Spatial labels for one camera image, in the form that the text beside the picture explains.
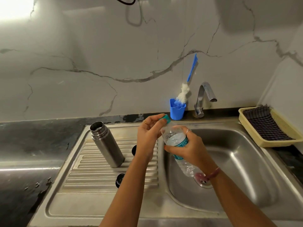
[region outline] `yellow plastic basket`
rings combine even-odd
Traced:
[[[283,140],[283,141],[268,141],[263,139],[258,132],[253,128],[247,118],[244,116],[243,111],[248,109],[253,109],[256,107],[244,107],[239,109],[239,120],[240,123],[244,126],[246,131],[255,141],[255,143],[259,147],[275,147],[275,146],[290,146],[294,143],[303,142],[302,134],[295,129],[289,122],[287,122],[283,117],[277,113],[277,111],[273,108],[270,109],[270,114],[280,129],[287,134],[289,137],[293,138],[293,140]]]

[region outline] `stainless steel sink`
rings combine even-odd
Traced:
[[[242,125],[219,122],[188,127],[202,137],[217,165],[268,216],[302,216],[302,203]],[[168,187],[176,200],[193,209],[223,211],[213,189],[200,187],[182,173],[171,154],[164,155]]]
[[[269,218],[280,220],[276,224],[302,226],[302,186],[272,149],[254,144],[237,118],[179,123],[202,137],[215,162]],[[118,168],[109,167],[86,126],[29,226],[99,225],[117,191],[116,176],[132,160],[138,126],[108,125],[126,157]],[[163,145],[159,138],[146,172],[139,226],[231,226],[207,189],[211,184],[203,188],[186,177]]]

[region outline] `plastic bottle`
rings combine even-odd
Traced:
[[[188,144],[188,139],[182,128],[179,125],[171,122],[168,115],[165,115],[163,119],[166,119],[167,121],[166,126],[161,130],[165,144],[177,147],[183,147]],[[197,167],[184,160],[181,156],[174,155],[174,157],[177,164],[186,176],[194,177],[196,172],[200,172]]]

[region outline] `blue cup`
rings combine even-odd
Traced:
[[[170,113],[171,113],[171,118],[173,120],[180,120],[183,118],[184,115],[184,111],[186,108],[186,104],[184,104],[184,106],[177,108],[175,105],[175,99],[170,99]]]

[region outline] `silver ring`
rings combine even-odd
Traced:
[[[191,129],[187,129],[187,131],[186,131],[185,135],[187,135],[187,132],[189,132],[189,131],[191,131]]]

